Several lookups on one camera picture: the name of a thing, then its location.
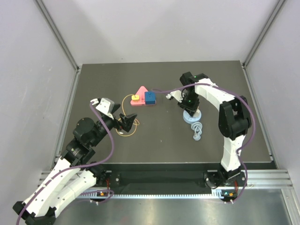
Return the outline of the round light blue power strip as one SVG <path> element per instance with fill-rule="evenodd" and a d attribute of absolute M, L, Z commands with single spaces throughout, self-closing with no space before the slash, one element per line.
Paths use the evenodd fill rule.
<path fill-rule="evenodd" d="M 188 124 L 199 122 L 202 117 L 202 113 L 199 109 L 196 110 L 194 116 L 191 116 L 186 110 L 183 111 L 183 119 Z"/>

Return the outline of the pink triangular power strip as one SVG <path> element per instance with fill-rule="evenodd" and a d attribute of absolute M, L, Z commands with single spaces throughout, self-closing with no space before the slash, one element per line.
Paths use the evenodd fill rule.
<path fill-rule="evenodd" d="M 148 90 L 146 87 L 141 86 L 138 91 L 131 96 L 131 101 L 130 104 L 132 106 L 144 106 L 145 104 L 145 96 L 144 93 L 147 92 Z"/>

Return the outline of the blue cube power socket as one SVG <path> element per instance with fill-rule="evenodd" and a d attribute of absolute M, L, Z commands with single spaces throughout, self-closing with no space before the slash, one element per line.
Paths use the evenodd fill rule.
<path fill-rule="evenodd" d="M 155 105 L 156 104 L 156 95 L 153 91 L 147 91 L 144 93 L 145 104 L 146 105 Z"/>

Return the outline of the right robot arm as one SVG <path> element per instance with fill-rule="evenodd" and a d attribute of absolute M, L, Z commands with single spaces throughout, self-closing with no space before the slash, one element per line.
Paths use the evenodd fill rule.
<path fill-rule="evenodd" d="M 224 137 L 224 150 L 216 178 L 207 177 L 206 182 L 213 188 L 231 185 L 240 174 L 240 149 L 252 125 L 247 99 L 218 87 L 205 74 L 186 72 L 180 77 L 180 82 L 184 87 L 176 92 L 178 105 L 184 110 L 184 120 L 192 125 L 194 139 L 199 140 L 202 129 L 199 97 L 218 110 L 218 129 Z"/>

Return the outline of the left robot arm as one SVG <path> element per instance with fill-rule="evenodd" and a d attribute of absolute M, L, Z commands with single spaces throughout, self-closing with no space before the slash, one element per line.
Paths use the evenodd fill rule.
<path fill-rule="evenodd" d="M 91 100 L 90 108 L 98 117 L 94 122 L 91 118 L 82 118 L 73 130 L 74 138 L 66 146 L 66 150 L 59 157 L 56 165 L 34 191 L 24 201 L 13 205 L 18 215 L 16 223 L 21 220 L 27 225 L 52 225 L 64 209 L 87 189 L 106 182 L 106 174 L 102 163 L 106 162 L 112 154 L 105 159 L 89 163 L 97 146 L 103 138 L 112 136 L 111 129 L 129 132 L 137 115 L 120 114 L 116 119 L 114 112 L 120 105 L 107 98 Z"/>

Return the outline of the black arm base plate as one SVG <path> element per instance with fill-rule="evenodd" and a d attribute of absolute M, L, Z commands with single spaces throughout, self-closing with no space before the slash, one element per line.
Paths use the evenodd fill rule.
<path fill-rule="evenodd" d="M 187 184 L 190 187 L 243 187 L 246 182 L 241 167 L 226 172 L 220 163 L 106 163 L 101 165 L 110 187 L 144 184 Z"/>

